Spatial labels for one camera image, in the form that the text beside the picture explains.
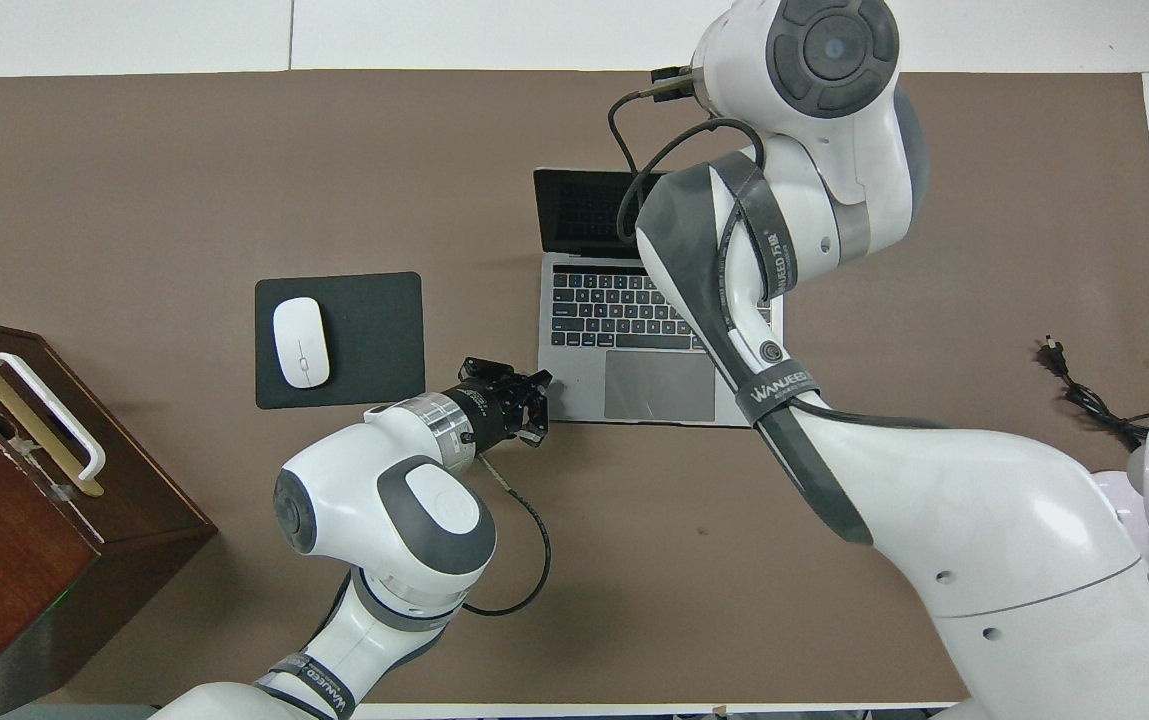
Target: laptop screen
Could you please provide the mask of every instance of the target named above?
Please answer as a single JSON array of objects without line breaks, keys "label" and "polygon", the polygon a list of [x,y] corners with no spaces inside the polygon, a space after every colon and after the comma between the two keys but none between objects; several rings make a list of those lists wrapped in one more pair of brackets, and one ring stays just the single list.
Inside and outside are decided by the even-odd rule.
[{"label": "laptop screen", "polygon": [[[664,173],[650,173],[643,192],[651,191]],[[592,258],[638,258],[635,242],[625,243],[615,232],[619,202],[633,175],[626,170],[534,170],[538,232],[543,250],[568,251]],[[635,222],[635,202],[629,206],[625,224]]]}]

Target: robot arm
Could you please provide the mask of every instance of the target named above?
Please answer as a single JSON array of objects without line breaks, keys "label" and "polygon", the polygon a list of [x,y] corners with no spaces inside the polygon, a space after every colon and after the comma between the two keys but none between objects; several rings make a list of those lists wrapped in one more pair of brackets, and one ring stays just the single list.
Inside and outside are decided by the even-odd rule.
[{"label": "robot arm", "polygon": [[1026,438],[831,410],[754,311],[897,242],[927,161],[880,0],[748,0],[692,61],[711,114],[762,133],[661,178],[637,219],[651,279],[839,536],[920,594],[971,700],[941,717],[1149,717],[1149,568],[1085,469]]},{"label": "robot arm", "polygon": [[370,410],[286,462],[273,491],[285,537],[353,566],[336,606],[257,683],[200,686],[155,717],[344,720],[440,638],[495,550],[489,511],[455,475],[502,439],[542,442],[552,376],[469,357],[458,379]]}]

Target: round joint cap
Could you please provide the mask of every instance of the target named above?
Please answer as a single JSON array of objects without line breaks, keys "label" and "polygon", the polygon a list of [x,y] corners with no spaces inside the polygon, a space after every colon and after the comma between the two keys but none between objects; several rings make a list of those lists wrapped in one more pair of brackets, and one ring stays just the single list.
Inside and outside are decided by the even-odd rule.
[{"label": "round joint cap", "polygon": [[774,90],[815,118],[866,108],[897,60],[899,28],[882,0],[782,0],[766,44]]},{"label": "round joint cap", "polygon": [[317,516],[313,511],[313,498],[308,497],[303,480],[283,469],[280,477],[276,478],[272,508],[290,547],[299,552],[311,552],[317,544]]}]

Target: black strap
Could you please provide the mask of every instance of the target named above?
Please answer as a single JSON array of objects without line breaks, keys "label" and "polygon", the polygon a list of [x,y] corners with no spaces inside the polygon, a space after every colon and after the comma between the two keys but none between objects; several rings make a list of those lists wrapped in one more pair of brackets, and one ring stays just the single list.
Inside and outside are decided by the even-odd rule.
[{"label": "black strap", "polygon": [[269,694],[269,696],[275,697],[277,700],[286,703],[286,705],[299,707],[299,710],[306,712],[306,714],[310,717],[315,717],[315,719],[317,720],[334,720],[333,717],[324,714],[324,712],[321,712],[316,707],[308,705],[308,703],[300,700],[299,698],[292,696],[292,694],[290,692],[282,692],[278,691],[278,689],[276,688],[269,688],[261,683],[254,683],[254,687],[260,689],[260,691]]},{"label": "black strap", "polygon": [[750,424],[772,413],[803,392],[818,389],[810,372],[797,359],[785,359],[751,376],[734,392],[734,402]]},{"label": "black strap", "polygon": [[[278,661],[268,673],[290,673],[295,678],[303,680],[303,684],[308,686],[321,696],[322,700],[326,702],[326,705],[333,709],[338,715],[338,720],[347,720],[356,710],[356,698],[350,694],[350,689],[342,680],[338,679],[338,675],[331,673],[331,671],[315,661],[311,656],[304,655],[303,652],[294,652],[294,655],[287,656],[285,660]],[[260,688],[268,691],[264,686],[259,686]]]},{"label": "black strap", "polygon": [[778,297],[797,286],[797,255],[788,223],[761,168],[741,152],[731,152],[708,163],[734,196],[734,214],[747,225],[756,264],[761,269],[761,300]]}]

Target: power cord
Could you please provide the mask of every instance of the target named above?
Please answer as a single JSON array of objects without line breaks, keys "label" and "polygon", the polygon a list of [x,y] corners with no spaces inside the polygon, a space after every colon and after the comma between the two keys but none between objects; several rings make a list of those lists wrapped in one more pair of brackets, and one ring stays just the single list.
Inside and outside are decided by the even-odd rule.
[{"label": "power cord", "polygon": [[1149,413],[1121,418],[1109,409],[1098,393],[1073,381],[1067,370],[1067,357],[1063,355],[1063,342],[1044,336],[1044,342],[1036,349],[1036,359],[1067,386],[1063,392],[1063,400],[1080,407],[1090,419],[1117,434],[1132,452],[1144,443],[1149,425],[1140,425],[1138,421],[1149,419]]},{"label": "power cord", "polygon": [[510,616],[512,614],[512,612],[519,611],[520,609],[529,605],[529,603],[533,602],[534,598],[538,597],[538,594],[542,591],[543,584],[547,584],[547,575],[552,571],[552,539],[547,537],[547,527],[546,525],[543,525],[543,519],[539,518],[538,511],[534,510],[534,506],[530,505],[527,500],[522,497],[518,491],[511,488],[511,486],[509,486],[509,483],[507,483],[507,481],[502,479],[502,475],[500,475],[498,471],[493,469],[493,465],[489,464],[489,460],[486,460],[486,457],[484,457],[483,455],[478,455],[477,459],[481,460],[481,465],[486,466],[486,470],[489,470],[489,473],[493,475],[493,478],[498,480],[498,483],[502,486],[502,489],[504,489],[507,495],[514,496],[516,498],[516,502],[519,502],[520,505],[523,505],[524,509],[529,511],[529,514],[532,516],[532,518],[534,518],[534,524],[538,525],[538,533],[542,534],[543,536],[543,574],[539,575],[538,583],[534,584],[534,589],[532,589],[532,591],[529,593],[529,596],[525,596],[525,598],[516,603],[516,605],[512,605],[510,607],[504,607],[502,610],[481,610],[473,605],[468,605],[468,603],[465,602],[463,603],[463,609],[468,612],[475,612],[475,614],[478,616],[486,616],[486,618],[500,618],[501,616]]}]

